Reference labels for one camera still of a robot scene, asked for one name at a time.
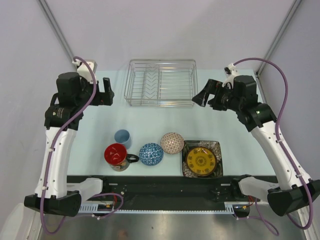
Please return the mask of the black floral square plate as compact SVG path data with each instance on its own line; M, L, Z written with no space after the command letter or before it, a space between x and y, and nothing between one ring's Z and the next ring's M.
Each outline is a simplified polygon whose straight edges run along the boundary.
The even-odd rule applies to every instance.
M188 152L195 147L205 147L213 152L217 159L217 167L213 173L208 176L197 176L187 167L186 157ZM223 161L221 146L218 141L211 140L186 140L182 150L182 174L186 178L218 179L223 176Z

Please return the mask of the red brown patterned bowl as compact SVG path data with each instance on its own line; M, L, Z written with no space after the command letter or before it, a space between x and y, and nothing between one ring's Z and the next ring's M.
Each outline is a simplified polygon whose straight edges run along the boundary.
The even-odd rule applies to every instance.
M162 150L170 155L175 155L181 152L184 145L184 138L176 132L166 133L160 140Z

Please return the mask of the yellow round plate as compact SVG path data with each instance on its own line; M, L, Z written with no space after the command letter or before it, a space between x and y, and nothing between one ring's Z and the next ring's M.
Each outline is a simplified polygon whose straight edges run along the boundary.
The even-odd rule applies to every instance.
M216 156L206 147L194 147L186 155L188 169L198 177L206 177L212 174L217 164Z

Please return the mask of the blue patterned bowl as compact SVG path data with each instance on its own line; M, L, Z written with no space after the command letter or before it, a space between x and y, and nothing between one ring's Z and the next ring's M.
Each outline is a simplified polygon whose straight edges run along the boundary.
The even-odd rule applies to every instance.
M164 151L157 143L147 143L139 150L139 160L146 166L159 164L164 157Z

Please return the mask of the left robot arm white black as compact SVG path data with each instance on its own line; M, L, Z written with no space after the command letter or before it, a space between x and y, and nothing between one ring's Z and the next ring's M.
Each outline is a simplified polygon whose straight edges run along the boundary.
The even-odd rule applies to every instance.
M34 194L24 198L24 206L45 214L74 217L82 202L96 196L105 200L111 188L102 180L88 177L74 187L67 187L67 171L71 148L83 118L81 113L68 122L87 102L93 98L92 106L111 106L115 96L108 77L102 79L104 91L93 86L77 72L66 72L56 80L57 92L52 96L45 111L46 147L42 170Z

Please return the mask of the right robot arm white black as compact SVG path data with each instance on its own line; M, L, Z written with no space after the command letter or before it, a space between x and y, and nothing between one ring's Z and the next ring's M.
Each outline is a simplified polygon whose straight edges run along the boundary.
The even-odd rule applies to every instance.
M308 206L320 195L319 180L311 179L295 157L288 158L284 140L276 137L276 116L266 103L258 101L257 83L250 75L239 75L233 83L223 84L209 79L192 101L218 111L232 110L247 131L257 140L269 160L277 183L245 174L231 181L231 196L242 201L247 196L268 202L278 216L284 216Z

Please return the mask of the light blue cup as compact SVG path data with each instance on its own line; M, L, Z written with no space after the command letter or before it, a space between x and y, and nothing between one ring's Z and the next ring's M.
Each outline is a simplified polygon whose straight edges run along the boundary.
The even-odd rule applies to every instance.
M132 146L130 133L125 129L120 129L114 134L114 140L118 144L122 144L128 150Z

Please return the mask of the red black mug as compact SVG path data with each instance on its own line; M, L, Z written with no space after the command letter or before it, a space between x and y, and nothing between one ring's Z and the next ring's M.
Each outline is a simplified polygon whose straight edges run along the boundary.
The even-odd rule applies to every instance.
M140 160L137 155L128 153L126 147L120 143L109 145L104 151L104 159L117 172L126 170L130 164Z

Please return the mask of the left aluminium frame post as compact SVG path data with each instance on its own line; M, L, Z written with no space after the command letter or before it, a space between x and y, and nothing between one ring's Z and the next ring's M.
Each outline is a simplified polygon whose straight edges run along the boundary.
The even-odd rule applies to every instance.
M51 10L48 2L46 0L37 0L36 1L40 7L40 9L42 10L44 16L46 17L49 26L51 27L53 33L55 34L58 42L60 43L64 53L66 54L66 56L68 57L68 59L70 61L73 60L74 57L74 53L63 33L63 31L61 30L61 27L58 23L58 21L56 20L56 17L53 13L53 11Z

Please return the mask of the aluminium frame post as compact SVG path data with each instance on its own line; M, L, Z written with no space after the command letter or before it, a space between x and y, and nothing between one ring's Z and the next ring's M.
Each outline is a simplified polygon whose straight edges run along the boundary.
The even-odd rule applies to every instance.
M58 23L58 21L56 20L56 17L53 13L53 11L51 10L48 2L46 0L37 0L36 1L40 7L40 9L42 10L44 16L46 17L49 26L51 27L53 33L55 34L58 42L60 43L64 53L66 54L66 56L68 57L68 59L70 61L73 60L74 57L74 53L63 33L63 31L61 30L61 27Z
M284 20L282 21L275 37L272 40L271 45L269 46L266 54L264 55L264 59L270 61L271 57L277 50L279 44L281 43L282 38L284 37L288 27L290 26L291 22L293 21L293 18L295 17L296 13L300 9L303 1L302 0L294 0L287 12L287 14L284 17Z

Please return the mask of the right aluminium frame post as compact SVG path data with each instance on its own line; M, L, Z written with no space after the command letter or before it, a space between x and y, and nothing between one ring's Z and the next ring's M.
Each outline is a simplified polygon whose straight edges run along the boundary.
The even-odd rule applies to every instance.
M284 17L284 20L282 21L275 37L272 40L271 45L269 46L266 54L264 55L264 59L270 61L271 57L277 50L279 44L281 43L282 38L284 37L288 27L290 26L291 22L293 21L293 18L295 17L296 13L300 9L303 1L302 0L294 0L287 12L287 14Z

